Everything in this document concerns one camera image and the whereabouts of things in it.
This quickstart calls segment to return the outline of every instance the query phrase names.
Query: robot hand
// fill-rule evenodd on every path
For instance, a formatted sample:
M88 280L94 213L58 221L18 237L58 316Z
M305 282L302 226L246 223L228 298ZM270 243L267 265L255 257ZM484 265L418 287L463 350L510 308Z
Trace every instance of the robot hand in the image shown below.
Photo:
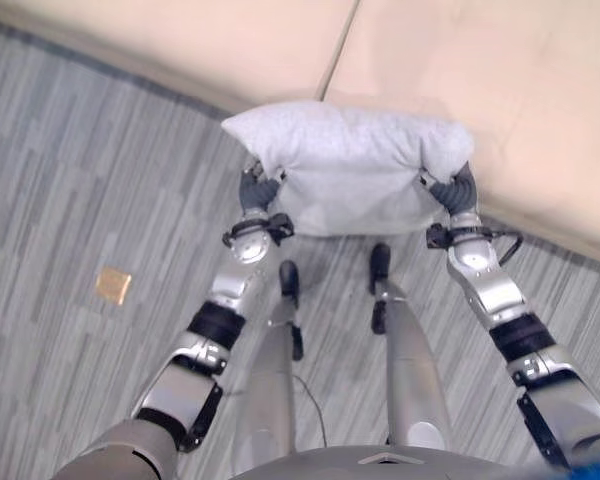
M452 183L440 183L426 170L421 172L420 183L424 185L451 216L474 210L478 202L478 191L469 163L454 177Z
M280 189L280 184L273 178L259 182L261 174L259 162L242 172L239 197L244 212L256 209L266 212Z

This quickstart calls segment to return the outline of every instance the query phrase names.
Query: robot leg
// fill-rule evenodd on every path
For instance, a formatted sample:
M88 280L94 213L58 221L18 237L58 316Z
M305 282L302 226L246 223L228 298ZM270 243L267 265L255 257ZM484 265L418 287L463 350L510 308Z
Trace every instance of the robot leg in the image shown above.
M298 359L293 334L298 274L292 262L281 265L280 280L283 296L266 327L239 413L232 458L236 475L295 452L291 361Z
M451 426L435 359L405 294L388 279L390 250L371 255L372 329L387 337L387 410L393 445L451 449Z

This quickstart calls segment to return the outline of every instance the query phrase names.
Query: gray pillow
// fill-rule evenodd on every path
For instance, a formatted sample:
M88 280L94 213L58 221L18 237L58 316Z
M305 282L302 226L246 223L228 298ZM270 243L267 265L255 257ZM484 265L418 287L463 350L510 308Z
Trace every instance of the gray pillow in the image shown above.
M441 207L419 183L448 182L473 153L456 122L306 100L265 105L222 122L269 177L298 233L399 234L426 227Z

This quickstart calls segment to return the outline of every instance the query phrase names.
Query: humanoid robot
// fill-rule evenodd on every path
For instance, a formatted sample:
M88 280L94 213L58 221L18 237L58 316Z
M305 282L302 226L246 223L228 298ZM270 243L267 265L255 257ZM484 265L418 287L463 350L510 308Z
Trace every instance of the humanoid robot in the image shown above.
M302 356L294 322L299 281L292 262L280 264L277 248L293 234L293 225L284 214L267 213L279 184L260 181L260 173L257 166L243 172L244 216L223 238L226 255L207 300L140 393L129 418L106 431L54 480L174 478L178 453L199 447L212 424L223 395L215 378L276 269L282 295L244 394L234 440L236 480L506 477L503 466L450 451L435 362L405 293L389 279L390 251L383 244L371 254L369 289L376 300L372 329L387 340L387 444L296 452L291 365ZM491 244L498 232L480 220L468 166L450 184L437 183L425 171L421 183L450 214L449 227L429 228L428 246L447 251L451 276L504 357L513 382L524 388L518 407L547 464L567 472L600 461L600 396L502 269L506 259L498 259Z

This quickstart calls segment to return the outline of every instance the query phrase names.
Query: cable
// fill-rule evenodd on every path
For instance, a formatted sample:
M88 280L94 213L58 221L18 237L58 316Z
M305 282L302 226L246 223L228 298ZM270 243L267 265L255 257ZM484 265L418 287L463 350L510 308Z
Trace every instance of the cable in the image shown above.
M516 232L515 230L500 230L497 232L493 232L493 238L497 238L497 237L515 237L516 238L516 241L514 242L514 244L511 245L511 247L509 247L509 250L507 250L505 252L505 254L502 256L502 258L498 261L498 263L500 263L500 266L502 266L505 263L507 263L509 260L511 260L511 258L520 249L520 247L522 246L522 242L524 242L524 237L522 236L522 234L520 232Z
M304 388L304 391L307 392L307 395L313 402L313 405L316 407L316 411L318 412L318 418L320 419L320 430L322 431L322 443L324 445L324 448L327 448L327 431L324 428L324 417L322 416L322 410L320 409L320 405L318 405L318 402L316 401L315 397L311 393L311 390L309 389L309 386L306 384L306 382L302 378L300 378L298 375L295 375L295 374L293 375L293 378L295 378L302 384L302 388Z

